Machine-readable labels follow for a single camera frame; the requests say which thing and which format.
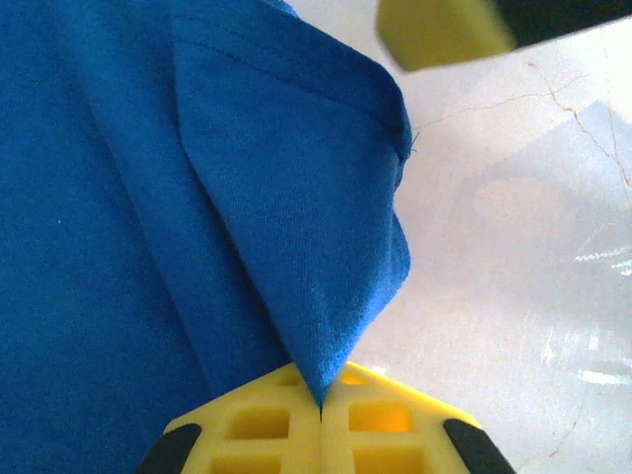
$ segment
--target yellow plastic part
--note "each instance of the yellow plastic part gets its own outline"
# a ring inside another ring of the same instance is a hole
[[[380,0],[377,32],[406,71],[515,49],[493,0]]]
[[[470,415],[348,362],[320,411],[293,364],[174,420],[202,431],[183,474],[468,474],[443,430]]]

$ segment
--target white surface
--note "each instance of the white surface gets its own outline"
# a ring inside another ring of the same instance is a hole
[[[419,133],[413,269],[352,360],[473,414],[520,474],[632,473],[632,21],[402,75],[374,1],[291,3],[394,73]]]

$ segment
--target square hole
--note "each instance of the square hole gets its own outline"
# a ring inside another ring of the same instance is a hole
[[[280,456],[216,457],[210,474],[280,474]]]
[[[364,401],[349,406],[352,432],[405,433],[413,430],[411,414],[397,402]]]
[[[354,449],[355,474],[431,474],[415,446],[367,446]]]
[[[301,381],[300,375],[296,372],[285,374],[278,385],[281,387],[289,387],[298,385]]]
[[[275,407],[248,407],[235,413],[228,427],[228,439],[275,439],[287,437],[289,411]]]
[[[364,385],[366,383],[366,379],[364,377],[360,377],[350,370],[344,370],[340,379],[345,385]]]

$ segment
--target blue fabric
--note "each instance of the blue fabric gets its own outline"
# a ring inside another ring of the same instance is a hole
[[[314,397],[409,268],[376,63],[278,1],[0,3],[0,471],[131,472],[294,360]]]

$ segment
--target stitching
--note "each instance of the stitching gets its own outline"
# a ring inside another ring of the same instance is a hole
[[[226,32],[229,35],[232,35],[233,37],[236,37],[236,38],[238,38],[240,40],[243,40],[243,41],[245,41],[245,42],[247,42],[247,43],[249,43],[249,44],[251,44],[253,46],[258,47],[259,49],[262,49],[263,51],[269,52],[270,54],[273,54],[273,55],[275,55],[277,57],[280,57],[281,59],[285,59],[286,61],[291,62],[292,64],[295,64],[295,65],[301,66],[301,67],[305,66],[305,64],[299,63],[296,59],[284,55],[282,53],[282,51],[279,51],[279,50],[276,50],[276,49],[271,49],[269,47],[263,46],[263,45],[261,45],[261,44],[259,44],[257,42],[254,42],[253,40],[251,40],[249,38],[244,37],[243,35],[239,34],[238,32],[236,32],[234,30],[231,30],[229,28],[226,28],[226,27],[224,27],[222,25],[219,25],[219,24],[216,24],[216,23],[211,23],[211,22],[208,22],[208,21],[203,20],[201,18],[190,17],[190,16],[186,16],[186,15],[175,15],[174,18],[176,20],[190,20],[192,22],[199,22],[199,23],[202,23],[203,25],[207,25],[207,26],[215,28],[217,30],[222,30],[223,32]],[[317,69],[311,69],[310,68],[310,72],[318,74],[319,71]]]
[[[251,67],[251,68],[253,68],[253,69],[255,69],[255,70],[257,70],[257,71],[259,71],[259,72],[261,72],[263,74],[266,74],[268,76],[274,77],[278,81],[281,81],[281,82],[283,82],[285,84],[288,84],[288,85],[290,85],[292,87],[295,87],[297,89],[300,89],[300,90],[302,90],[304,92],[307,92],[307,93],[310,93],[310,94],[314,94],[314,95],[316,95],[316,96],[318,96],[318,97],[320,97],[322,99],[327,99],[327,100],[335,102],[337,104],[341,104],[341,105],[347,106],[347,107],[355,110],[356,112],[360,112],[362,114],[365,114],[366,116],[368,116],[371,119],[374,119],[375,121],[380,123],[382,126],[384,126],[389,131],[394,131],[394,132],[398,132],[399,131],[397,129],[398,127],[395,124],[390,124],[390,123],[387,123],[387,122],[383,121],[378,115],[374,114],[371,111],[359,108],[358,106],[355,106],[353,104],[349,104],[347,102],[338,101],[338,100],[334,99],[333,97],[329,97],[329,96],[325,95],[322,91],[317,91],[317,90],[314,90],[314,89],[311,89],[311,88],[307,88],[307,87],[305,87],[305,86],[303,86],[301,84],[297,84],[297,83],[295,83],[295,82],[293,82],[293,81],[291,81],[289,79],[286,79],[286,78],[283,78],[283,77],[279,77],[279,76],[273,74],[270,71],[267,71],[265,69],[261,69],[260,67],[257,67],[257,66],[255,66],[253,64],[250,64],[249,62],[244,61],[243,59],[231,54],[228,51],[220,49],[218,47],[211,46],[211,45],[203,43],[203,42],[196,42],[196,41],[191,41],[191,40],[188,40],[188,39],[180,39],[180,38],[175,38],[175,42],[181,42],[181,43],[185,43],[185,44],[192,44],[194,46],[203,47],[203,48],[210,49],[212,51],[218,52],[220,54],[223,54],[223,55],[231,58],[234,61],[237,61],[237,62],[239,62],[241,64],[244,64],[244,65],[246,65],[248,67]]]

